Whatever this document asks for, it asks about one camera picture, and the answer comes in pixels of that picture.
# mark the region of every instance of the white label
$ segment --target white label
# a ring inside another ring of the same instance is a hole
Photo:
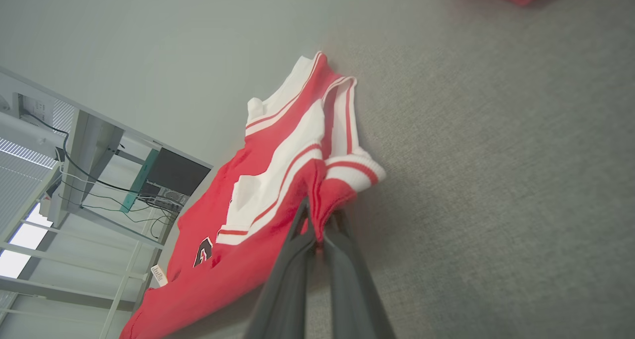
[[[150,271],[152,271],[154,279],[159,282],[159,287],[163,287],[164,285],[168,284],[168,279],[165,278],[165,273],[163,273],[163,270],[161,269],[161,267],[159,267],[159,265],[152,266],[150,268]]]

